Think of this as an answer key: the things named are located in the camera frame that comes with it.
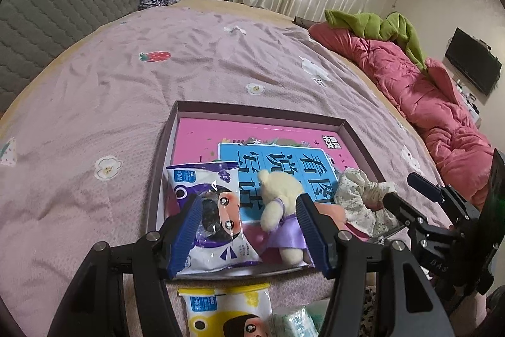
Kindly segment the hand with red nails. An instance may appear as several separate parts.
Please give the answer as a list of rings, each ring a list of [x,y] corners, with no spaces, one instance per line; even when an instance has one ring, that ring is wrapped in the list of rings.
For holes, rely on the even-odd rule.
[[[449,319],[456,336],[504,336],[504,286],[466,298]]]

